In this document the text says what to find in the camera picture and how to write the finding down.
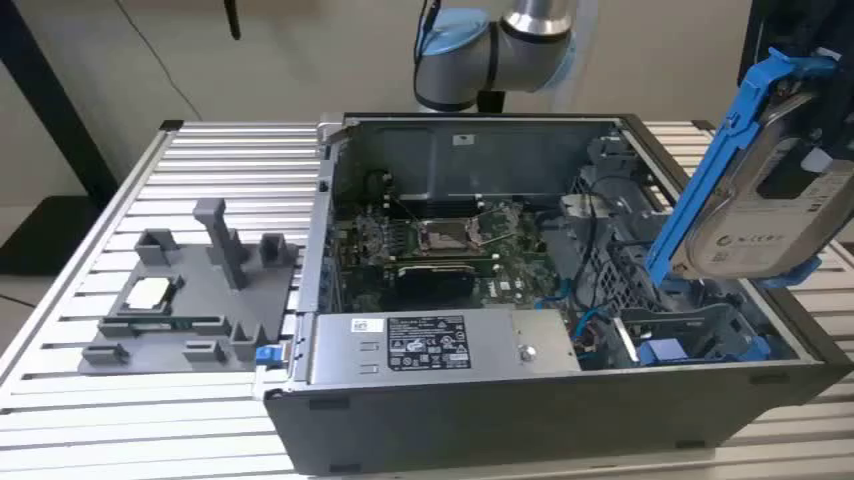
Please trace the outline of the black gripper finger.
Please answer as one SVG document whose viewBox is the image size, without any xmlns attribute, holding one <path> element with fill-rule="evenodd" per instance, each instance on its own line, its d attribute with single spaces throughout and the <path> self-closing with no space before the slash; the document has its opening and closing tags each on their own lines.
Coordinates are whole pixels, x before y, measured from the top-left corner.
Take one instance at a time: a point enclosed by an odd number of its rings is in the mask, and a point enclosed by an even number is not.
<svg viewBox="0 0 854 480">
<path fill-rule="evenodd" d="M 843 54 L 816 104 L 795 122 L 792 148 L 756 187 L 761 198 L 796 198 L 835 158 L 852 160 L 852 55 Z"/>
</svg>

